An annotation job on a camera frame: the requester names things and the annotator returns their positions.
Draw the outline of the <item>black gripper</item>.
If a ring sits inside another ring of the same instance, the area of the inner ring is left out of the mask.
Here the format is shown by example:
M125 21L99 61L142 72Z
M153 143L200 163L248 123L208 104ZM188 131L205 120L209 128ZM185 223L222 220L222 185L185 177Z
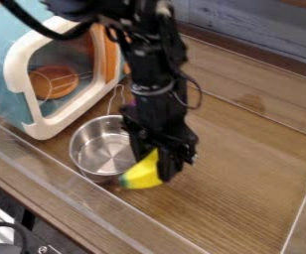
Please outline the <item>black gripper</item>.
M171 181L182 171L184 163L193 164L198 136L186 124L186 92L133 94L131 103L119 108L123 129L129 133L130 148L139 162L158 149L158 178Z

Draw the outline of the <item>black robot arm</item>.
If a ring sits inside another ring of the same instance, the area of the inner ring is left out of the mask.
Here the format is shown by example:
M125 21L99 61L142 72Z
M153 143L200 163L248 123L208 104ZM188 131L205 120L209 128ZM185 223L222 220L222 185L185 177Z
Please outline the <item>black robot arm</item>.
M198 137L186 124L188 60L170 0L44 0L59 17L86 26L99 24L119 45L131 70L134 102L122 106L122 126L138 161L169 182L193 162Z

